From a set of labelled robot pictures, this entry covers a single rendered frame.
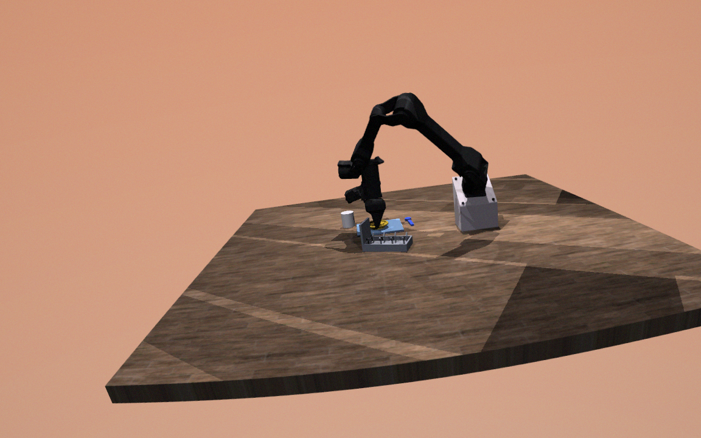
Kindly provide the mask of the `shiny gold plate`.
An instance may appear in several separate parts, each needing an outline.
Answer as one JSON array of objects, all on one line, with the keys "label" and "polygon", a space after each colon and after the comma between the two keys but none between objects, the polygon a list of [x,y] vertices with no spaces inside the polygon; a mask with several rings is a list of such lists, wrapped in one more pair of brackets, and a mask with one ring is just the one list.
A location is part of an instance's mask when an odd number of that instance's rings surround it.
[{"label": "shiny gold plate", "polygon": [[378,229],[384,228],[384,227],[387,226],[387,225],[388,225],[388,221],[382,221],[382,220],[381,220],[381,223],[380,223],[379,228],[375,228],[374,222],[373,222],[373,221],[370,221],[370,227],[371,227],[373,230],[378,230]]}]

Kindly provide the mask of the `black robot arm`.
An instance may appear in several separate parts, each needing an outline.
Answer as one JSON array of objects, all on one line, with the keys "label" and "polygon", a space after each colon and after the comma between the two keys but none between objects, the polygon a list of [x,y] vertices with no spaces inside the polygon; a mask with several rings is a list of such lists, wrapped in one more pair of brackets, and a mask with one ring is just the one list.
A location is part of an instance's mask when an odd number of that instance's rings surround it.
[{"label": "black robot arm", "polygon": [[[392,115],[386,116],[389,112],[392,112]],[[478,150],[462,146],[455,137],[440,127],[427,114],[424,104],[412,92],[403,92],[389,98],[386,102],[378,103],[372,108],[369,118],[366,131],[356,144],[351,159],[338,161],[340,178],[359,178],[360,175],[363,180],[379,178],[378,166],[384,163],[384,160],[380,157],[371,160],[379,128],[383,124],[390,127],[401,125],[420,132],[453,160],[452,170],[462,177],[461,186],[466,198],[486,196],[489,162]],[[365,201],[362,182],[360,186],[347,190],[344,196],[348,203],[359,199]]]}]

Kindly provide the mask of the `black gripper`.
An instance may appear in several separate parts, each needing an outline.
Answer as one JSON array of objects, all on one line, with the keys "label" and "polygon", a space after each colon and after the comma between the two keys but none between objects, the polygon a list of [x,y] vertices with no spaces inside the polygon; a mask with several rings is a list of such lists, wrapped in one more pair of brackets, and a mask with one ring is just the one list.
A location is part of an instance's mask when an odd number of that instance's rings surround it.
[{"label": "black gripper", "polygon": [[381,198],[380,177],[369,180],[362,179],[362,184],[365,195],[365,201],[363,201],[365,209],[368,213],[372,214],[375,228],[379,228],[382,215],[386,210],[386,201]]}]

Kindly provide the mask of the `light blue mat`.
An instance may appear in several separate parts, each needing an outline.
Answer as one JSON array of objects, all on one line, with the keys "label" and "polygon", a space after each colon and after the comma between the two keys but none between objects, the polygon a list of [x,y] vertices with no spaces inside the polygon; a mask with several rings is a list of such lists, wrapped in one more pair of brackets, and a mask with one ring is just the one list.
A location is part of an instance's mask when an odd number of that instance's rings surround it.
[{"label": "light blue mat", "polygon": [[[357,224],[357,230],[358,230],[358,237],[361,237],[359,224]],[[374,233],[374,235],[383,235],[384,232],[386,234],[393,233],[393,232],[404,232],[404,228],[402,226],[400,219],[398,218],[398,219],[388,220],[388,225],[385,226],[384,228],[381,228],[378,230],[373,230],[371,228],[371,232]]]}]

